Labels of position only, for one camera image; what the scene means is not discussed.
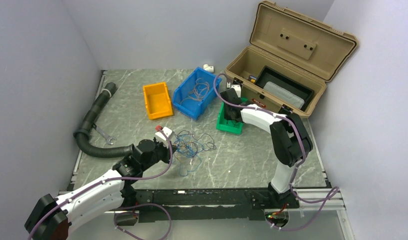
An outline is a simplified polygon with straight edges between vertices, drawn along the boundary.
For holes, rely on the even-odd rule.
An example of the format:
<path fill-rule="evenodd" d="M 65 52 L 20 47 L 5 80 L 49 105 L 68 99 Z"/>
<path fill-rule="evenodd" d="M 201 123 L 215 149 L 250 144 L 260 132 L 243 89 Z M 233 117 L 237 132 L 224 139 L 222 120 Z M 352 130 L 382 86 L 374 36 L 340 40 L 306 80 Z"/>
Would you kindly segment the green plastic bin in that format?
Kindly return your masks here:
<path fill-rule="evenodd" d="M 221 104 L 218 118 L 216 122 L 216 129 L 236 135 L 240 135 L 242 133 L 243 123 L 236 122 L 234 120 L 227 120 L 224 116 L 225 110 L 225 103 Z"/>

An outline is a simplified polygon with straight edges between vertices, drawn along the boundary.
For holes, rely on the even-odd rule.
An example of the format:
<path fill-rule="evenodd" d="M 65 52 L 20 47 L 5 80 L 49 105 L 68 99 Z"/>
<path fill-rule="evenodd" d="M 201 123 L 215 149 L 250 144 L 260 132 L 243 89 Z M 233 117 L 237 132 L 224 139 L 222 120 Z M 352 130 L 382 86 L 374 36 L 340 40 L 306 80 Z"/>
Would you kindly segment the yellow blue battery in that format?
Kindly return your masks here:
<path fill-rule="evenodd" d="M 248 79 L 249 79 L 252 83 L 255 83 L 256 80 L 257 80 L 257 78 L 256 78 L 255 76 L 253 76 L 253 75 L 250 75 L 250 76 L 248 77 Z"/>

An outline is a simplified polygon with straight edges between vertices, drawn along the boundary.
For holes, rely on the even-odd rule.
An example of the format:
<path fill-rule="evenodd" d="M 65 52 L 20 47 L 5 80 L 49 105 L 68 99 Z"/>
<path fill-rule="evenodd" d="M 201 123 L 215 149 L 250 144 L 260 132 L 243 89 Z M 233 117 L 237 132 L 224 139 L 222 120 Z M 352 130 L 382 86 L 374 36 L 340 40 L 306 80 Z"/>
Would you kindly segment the white plastic fitting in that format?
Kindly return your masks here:
<path fill-rule="evenodd" d="M 214 73 L 214 66 L 209 64 L 204 64 L 203 69 L 207 72 Z"/>

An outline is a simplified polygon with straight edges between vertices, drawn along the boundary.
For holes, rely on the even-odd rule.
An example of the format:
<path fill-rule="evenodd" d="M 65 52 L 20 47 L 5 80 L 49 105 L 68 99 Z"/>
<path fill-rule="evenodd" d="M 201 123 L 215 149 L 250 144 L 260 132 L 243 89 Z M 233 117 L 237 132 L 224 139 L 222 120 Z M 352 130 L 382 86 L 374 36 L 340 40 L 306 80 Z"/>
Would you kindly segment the blue plastic bin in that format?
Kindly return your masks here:
<path fill-rule="evenodd" d="M 222 78 L 197 67 L 174 91 L 172 103 L 184 115 L 197 120 L 216 97 Z"/>

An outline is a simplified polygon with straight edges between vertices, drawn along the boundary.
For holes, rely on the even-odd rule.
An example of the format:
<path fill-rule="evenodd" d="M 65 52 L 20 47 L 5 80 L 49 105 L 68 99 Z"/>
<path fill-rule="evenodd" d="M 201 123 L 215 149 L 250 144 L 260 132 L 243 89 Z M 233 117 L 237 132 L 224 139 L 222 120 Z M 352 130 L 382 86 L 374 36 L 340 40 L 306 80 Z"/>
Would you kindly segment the orange plastic bin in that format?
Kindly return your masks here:
<path fill-rule="evenodd" d="M 168 87 L 165 82 L 144 85 L 143 95 L 145 108 L 150 120 L 170 117 L 174 114 Z"/>

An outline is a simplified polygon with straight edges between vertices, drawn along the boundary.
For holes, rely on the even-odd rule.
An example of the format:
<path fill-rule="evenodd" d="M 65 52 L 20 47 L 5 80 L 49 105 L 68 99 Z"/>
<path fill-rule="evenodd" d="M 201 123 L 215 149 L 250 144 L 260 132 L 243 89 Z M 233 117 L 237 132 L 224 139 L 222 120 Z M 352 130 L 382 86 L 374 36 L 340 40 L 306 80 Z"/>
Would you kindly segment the grey plastic case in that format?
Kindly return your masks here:
<path fill-rule="evenodd" d="M 267 82 L 263 89 L 298 109 L 304 106 L 304 99 L 272 82 Z"/>

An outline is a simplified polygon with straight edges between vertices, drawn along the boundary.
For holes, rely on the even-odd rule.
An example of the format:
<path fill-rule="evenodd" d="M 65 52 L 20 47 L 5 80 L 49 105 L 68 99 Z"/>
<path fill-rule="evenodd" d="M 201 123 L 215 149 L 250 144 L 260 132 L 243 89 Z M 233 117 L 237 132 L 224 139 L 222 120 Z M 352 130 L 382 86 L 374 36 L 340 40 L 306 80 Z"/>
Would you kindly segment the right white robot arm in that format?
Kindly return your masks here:
<path fill-rule="evenodd" d="M 313 149 L 301 117 L 295 113 L 280 114 L 261 108 L 251 101 L 242 101 L 232 88 L 217 94 L 225 104 L 228 120 L 253 125 L 271 135 L 274 153 L 279 161 L 269 186 L 268 203 L 278 208 L 287 200 L 298 166 Z"/>

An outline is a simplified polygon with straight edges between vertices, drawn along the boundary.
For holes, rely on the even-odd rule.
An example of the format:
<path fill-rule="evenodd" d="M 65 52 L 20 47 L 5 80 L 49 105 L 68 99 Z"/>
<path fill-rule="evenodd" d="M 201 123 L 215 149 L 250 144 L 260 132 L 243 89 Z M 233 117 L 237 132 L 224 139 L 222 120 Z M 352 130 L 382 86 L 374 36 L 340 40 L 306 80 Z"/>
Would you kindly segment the tan plastic toolbox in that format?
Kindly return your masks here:
<path fill-rule="evenodd" d="M 226 67 L 229 82 L 240 82 L 242 95 L 261 108 L 288 107 L 302 118 L 311 116 L 327 83 L 359 45 L 350 33 L 266 0 L 258 5 L 249 42 Z M 312 90 L 309 103 L 297 108 L 249 79 L 265 67 Z"/>

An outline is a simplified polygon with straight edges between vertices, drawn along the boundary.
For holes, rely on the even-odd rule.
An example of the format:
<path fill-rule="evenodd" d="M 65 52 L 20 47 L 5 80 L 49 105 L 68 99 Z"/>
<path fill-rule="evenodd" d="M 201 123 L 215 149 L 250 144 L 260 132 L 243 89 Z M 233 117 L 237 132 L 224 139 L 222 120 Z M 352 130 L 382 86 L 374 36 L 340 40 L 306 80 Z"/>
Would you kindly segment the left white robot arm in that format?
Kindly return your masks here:
<path fill-rule="evenodd" d="M 144 139 L 132 153 L 94 181 L 64 195 L 41 197 L 25 223 L 30 240 L 65 240 L 93 218 L 111 210 L 147 206 L 133 183 L 158 162 L 172 163 L 176 147 L 156 139 Z"/>

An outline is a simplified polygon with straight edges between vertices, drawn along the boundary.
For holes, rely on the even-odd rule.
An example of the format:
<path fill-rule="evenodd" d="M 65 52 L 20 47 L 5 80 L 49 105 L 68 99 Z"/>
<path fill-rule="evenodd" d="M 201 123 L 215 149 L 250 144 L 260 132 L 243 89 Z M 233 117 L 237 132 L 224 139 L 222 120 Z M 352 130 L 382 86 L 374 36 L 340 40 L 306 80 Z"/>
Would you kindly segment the black toolbox tray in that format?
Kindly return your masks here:
<path fill-rule="evenodd" d="M 304 99 L 304 106 L 299 108 L 302 111 L 306 110 L 309 103 L 313 99 L 313 89 L 298 83 L 289 77 L 286 77 L 268 66 L 265 66 L 257 77 L 255 84 L 260 88 L 263 88 L 267 82 L 272 82 Z"/>

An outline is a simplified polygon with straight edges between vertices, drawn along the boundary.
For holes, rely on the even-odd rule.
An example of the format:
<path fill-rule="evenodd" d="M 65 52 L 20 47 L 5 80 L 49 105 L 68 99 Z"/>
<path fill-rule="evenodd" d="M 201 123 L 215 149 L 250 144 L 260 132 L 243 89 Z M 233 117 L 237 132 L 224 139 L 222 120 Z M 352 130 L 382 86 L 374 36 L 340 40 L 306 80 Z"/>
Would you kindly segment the silver wrench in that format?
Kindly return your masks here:
<path fill-rule="evenodd" d="M 98 127 L 95 123 L 92 124 L 92 127 L 105 139 L 106 144 L 108 145 L 113 145 L 114 141 L 117 139 L 106 132 L 104 132 L 100 127 Z"/>

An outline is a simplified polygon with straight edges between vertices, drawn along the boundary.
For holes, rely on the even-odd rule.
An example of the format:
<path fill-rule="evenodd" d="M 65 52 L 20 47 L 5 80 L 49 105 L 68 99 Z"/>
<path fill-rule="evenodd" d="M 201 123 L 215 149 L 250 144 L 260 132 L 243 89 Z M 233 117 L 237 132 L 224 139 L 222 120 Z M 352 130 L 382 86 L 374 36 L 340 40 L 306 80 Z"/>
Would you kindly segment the aluminium frame rail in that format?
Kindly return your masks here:
<path fill-rule="evenodd" d="M 267 188 L 272 205 L 287 205 L 289 197 L 300 199 L 293 186 L 299 167 L 305 163 L 313 143 L 295 113 L 282 114 L 241 102 L 229 88 L 217 97 L 230 106 L 229 119 L 256 126 L 271 135 L 278 165 Z M 52 208 L 34 225 L 31 240 L 65 240 L 78 227 L 110 210 L 129 210 L 136 199 L 132 185 L 158 162 L 172 165 L 174 143 L 167 128 L 158 126 L 157 138 L 131 146 L 129 153 L 91 183 L 51 200 Z"/>

